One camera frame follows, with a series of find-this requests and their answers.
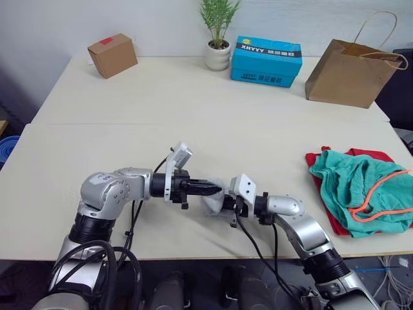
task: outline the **white flower pot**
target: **white flower pot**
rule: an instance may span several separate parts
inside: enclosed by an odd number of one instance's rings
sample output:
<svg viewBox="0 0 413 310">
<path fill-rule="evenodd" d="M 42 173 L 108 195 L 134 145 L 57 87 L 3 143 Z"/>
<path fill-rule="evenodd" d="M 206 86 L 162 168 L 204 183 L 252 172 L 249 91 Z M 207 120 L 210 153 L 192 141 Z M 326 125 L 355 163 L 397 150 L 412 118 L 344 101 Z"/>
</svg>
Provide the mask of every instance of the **white flower pot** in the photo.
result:
<svg viewBox="0 0 413 310">
<path fill-rule="evenodd" d="M 205 48 L 205 64 L 212 70 L 224 70 L 230 65 L 231 44 L 222 50 L 216 50 L 207 44 Z"/>
</svg>

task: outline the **paper bag handle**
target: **paper bag handle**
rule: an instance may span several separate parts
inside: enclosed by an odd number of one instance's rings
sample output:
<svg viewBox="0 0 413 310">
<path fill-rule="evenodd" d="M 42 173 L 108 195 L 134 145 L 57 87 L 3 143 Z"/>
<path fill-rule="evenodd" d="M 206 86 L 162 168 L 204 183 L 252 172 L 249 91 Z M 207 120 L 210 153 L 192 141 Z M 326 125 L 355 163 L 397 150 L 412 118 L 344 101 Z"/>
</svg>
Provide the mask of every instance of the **paper bag handle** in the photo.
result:
<svg viewBox="0 0 413 310">
<path fill-rule="evenodd" d="M 389 55 L 389 56 L 401 57 L 401 58 L 403 58 L 403 60 L 406 63 L 406 66 L 404 68 L 396 67 L 396 66 L 392 65 L 391 63 L 389 63 L 387 60 L 384 60 L 384 62 L 386 64 L 388 64 L 390 67 L 395 68 L 396 70 L 407 70 L 407 68 L 408 68 L 408 60 L 404 55 L 401 55 L 401 54 L 386 53 L 386 52 L 373 52 L 373 53 L 367 53 L 367 54 L 360 55 L 359 57 L 365 57 L 365 56 L 370 56 L 370 55 Z"/>
<path fill-rule="evenodd" d="M 393 34 L 394 29 L 396 29 L 396 26 L 398 25 L 398 17 L 395 13 L 393 13 L 391 11 L 377 11 L 377 12 L 374 12 L 368 19 L 366 19 L 364 21 L 363 26 L 361 26 L 361 28 L 359 30 L 359 33 L 356 35 L 356 38 L 354 39 L 353 43 L 355 43 L 357 41 L 357 39 L 359 38 L 360 33 L 363 30 L 364 26 L 373 18 L 373 16 L 375 16 L 376 14 L 379 14 L 379 13 L 388 13 L 388 14 L 393 15 L 394 16 L 394 26 L 393 26 L 392 31 L 388 34 L 388 36 L 383 41 L 383 43 L 378 47 L 378 49 L 380 49 L 387 42 L 387 40 L 390 39 L 390 36 Z"/>
</svg>

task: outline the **blue tissue box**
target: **blue tissue box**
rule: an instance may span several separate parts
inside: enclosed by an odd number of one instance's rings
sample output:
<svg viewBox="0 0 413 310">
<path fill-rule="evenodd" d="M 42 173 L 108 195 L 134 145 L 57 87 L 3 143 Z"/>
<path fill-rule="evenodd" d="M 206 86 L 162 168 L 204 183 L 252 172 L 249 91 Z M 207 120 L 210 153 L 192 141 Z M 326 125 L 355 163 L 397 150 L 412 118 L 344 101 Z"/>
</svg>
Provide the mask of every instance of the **blue tissue box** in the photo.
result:
<svg viewBox="0 0 413 310">
<path fill-rule="evenodd" d="M 300 44 L 238 37 L 231 79 L 290 87 L 302 64 Z"/>
</svg>

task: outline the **potted plant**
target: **potted plant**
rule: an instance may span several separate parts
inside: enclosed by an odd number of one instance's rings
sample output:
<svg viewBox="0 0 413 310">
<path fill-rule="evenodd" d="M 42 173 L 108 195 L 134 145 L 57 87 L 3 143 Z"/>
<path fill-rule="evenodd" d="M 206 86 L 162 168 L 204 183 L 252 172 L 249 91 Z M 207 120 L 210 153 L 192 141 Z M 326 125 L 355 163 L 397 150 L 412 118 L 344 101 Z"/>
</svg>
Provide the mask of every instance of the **potted plant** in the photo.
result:
<svg viewBox="0 0 413 310">
<path fill-rule="evenodd" d="M 213 70 L 224 70 L 230 64 L 231 44 L 224 37 L 240 2 L 203 0 L 201 3 L 201 17 L 212 36 L 206 46 L 204 60 Z"/>
</svg>

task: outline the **orange drawstring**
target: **orange drawstring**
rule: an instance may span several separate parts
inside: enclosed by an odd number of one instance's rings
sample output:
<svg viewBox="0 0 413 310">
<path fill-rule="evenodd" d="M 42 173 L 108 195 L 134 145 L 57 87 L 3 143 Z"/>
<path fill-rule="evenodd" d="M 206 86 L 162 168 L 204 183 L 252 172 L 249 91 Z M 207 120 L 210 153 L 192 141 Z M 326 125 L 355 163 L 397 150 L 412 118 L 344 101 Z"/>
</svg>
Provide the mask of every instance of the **orange drawstring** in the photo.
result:
<svg viewBox="0 0 413 310">
<path fill-rule="evenodd" d="M 386 215 L 386 214 L 401 214 L 401 213 L 408 213 L 408 212 L 413 212 L 413 208 L 409 209 L 403 209 L 403 210 L 391 210 L 391 211 L 381 211 L 376 213 L 375 215 L 369 217 L 369 218 L 358 218 L 357 213 L 360 211 L 365 211 L 365 209 L 368 206 L 368 202 L 370 201 L 370 198 L 373 195 L 373 192 L 384 182 L 386 182 L 388 179 L 393 178 L 394 176 L 398 176 L 403 173 L 408 173 L 410 170 L 403 170 L 403 171 L 397 171 L 395 173 L 390 174 L 389 176 L 386 176 L 385 178 L 379 180 L 367 193 L 366 200 L 364 201 L 363 205 L 357 209 L 349 209 L 348 211 L 351 213 L 353 219 L 357 222 L 361 223 L 366 223 L 366 222 L 371 222 L 372 220 L 375 220 L 376 218 Z"/>
</svg>

